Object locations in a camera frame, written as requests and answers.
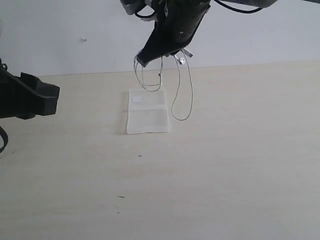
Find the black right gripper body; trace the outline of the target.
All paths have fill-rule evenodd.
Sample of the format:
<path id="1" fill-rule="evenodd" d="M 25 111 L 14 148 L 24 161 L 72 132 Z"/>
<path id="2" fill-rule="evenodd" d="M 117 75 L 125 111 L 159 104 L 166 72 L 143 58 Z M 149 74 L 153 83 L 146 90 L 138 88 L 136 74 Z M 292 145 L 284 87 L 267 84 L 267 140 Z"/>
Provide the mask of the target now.
<path id="1" fill-rule="evenodd" d="M 210 3 L 209 0 L 154 0 L 152 8 L 157 17 L 154 30 L 180 44 L 181 50 L 192 41 Z"/>

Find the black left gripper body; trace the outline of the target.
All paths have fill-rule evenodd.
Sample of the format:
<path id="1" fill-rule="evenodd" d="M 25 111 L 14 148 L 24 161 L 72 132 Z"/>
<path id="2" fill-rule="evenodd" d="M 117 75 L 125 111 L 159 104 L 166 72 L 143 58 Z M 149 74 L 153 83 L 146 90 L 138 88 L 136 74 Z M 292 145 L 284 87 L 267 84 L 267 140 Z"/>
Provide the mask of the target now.
<path id="1" fill-rule="evenodd" d="M 8 71 L 6 63 L 0 63 L 0 117 L 32 119 L 35 116 L 51 116 L 57 111 L 58 99 L 43 96 L 25 85 L 20 75 Z"/>

